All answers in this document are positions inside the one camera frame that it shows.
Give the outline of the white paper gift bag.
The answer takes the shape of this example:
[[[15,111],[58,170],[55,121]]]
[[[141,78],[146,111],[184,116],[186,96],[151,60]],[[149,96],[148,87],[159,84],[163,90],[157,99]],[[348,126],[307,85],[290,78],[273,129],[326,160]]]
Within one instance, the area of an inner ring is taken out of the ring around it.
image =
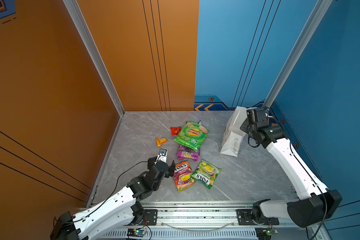
[[[236,107],[227,122],[223,134],[223,141],[220,153],[228,156],[237,157],[241,142],[246,135],[240,129],[243,122],[247,119],[247,108]]]

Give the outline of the orange Fox's candy bag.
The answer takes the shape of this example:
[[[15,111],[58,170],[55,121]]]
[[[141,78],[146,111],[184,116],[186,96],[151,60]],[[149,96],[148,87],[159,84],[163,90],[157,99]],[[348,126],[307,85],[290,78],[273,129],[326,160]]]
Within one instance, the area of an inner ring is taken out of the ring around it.
[[[192,174],[193,171],[188,161],[184,161],[176,165],[174,181],[178,192],[186,190],[195,184]]]

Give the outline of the magenta raisin snack pouch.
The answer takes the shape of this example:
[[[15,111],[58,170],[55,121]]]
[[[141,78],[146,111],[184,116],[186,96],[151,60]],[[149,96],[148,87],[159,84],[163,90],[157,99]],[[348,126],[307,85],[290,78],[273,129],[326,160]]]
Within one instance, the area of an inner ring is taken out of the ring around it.
[[[179,150],[177,152],[177,157],[179,160],[191,159],[194,162],[197,162],[201,158],[200,152],[197,152],[183,145],[180,145]]]

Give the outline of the green chips bag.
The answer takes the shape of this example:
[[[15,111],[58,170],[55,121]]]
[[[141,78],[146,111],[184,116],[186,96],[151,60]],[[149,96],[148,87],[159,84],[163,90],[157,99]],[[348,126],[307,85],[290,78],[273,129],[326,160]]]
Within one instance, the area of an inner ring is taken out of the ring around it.
[[[174,141],[198,152],[209,132],[208,128],[198,123],[187,122]]]

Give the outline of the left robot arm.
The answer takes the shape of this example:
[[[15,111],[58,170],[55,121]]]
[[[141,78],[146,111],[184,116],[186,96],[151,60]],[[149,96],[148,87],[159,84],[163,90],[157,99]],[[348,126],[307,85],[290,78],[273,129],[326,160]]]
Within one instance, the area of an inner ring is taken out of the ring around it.
[[[164,178],[173,177],[176,164],[167,163],[158,155],[146,161],[148,170],[127,183],[125,187],[92,208],[71,214],[66,212],[54,219],[51,240],[97,240],[110,230],[143,220],[140,201],[157,191]]]

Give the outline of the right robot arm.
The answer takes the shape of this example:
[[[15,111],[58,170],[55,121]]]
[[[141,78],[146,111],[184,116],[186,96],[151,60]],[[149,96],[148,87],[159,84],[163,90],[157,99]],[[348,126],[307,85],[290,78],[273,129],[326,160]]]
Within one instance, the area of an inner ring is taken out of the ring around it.
[[[257,201],[253,204],[251,218],[265,224],[271,218],[287,219],[305,228],[330,219],[342,201],[337,190],[330,190],[306,165],[280,126],[270,126],[265,109],[250,109],[240,129],[257,146],[264,147],[286,173],[298,200],[294,202]]]

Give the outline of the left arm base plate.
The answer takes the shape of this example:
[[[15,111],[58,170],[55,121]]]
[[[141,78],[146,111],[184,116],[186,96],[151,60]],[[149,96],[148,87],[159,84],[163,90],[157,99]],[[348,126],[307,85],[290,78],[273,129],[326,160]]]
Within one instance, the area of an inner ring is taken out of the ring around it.
[[[134,217],[131,225],[145,225],[155,226],[158,220],[158,210],[157,209],[144,209],[143,212],[138,213],[136,217]]]

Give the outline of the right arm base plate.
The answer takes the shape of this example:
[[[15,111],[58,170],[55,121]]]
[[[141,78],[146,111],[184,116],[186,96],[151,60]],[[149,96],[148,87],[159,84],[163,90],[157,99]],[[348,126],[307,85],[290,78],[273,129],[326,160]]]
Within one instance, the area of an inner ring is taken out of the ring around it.
[[[237,209],[236,215],[239,226],[278,226],[280,224],[277,218],[260,218],[256,220],[253,211],[250,209]]]

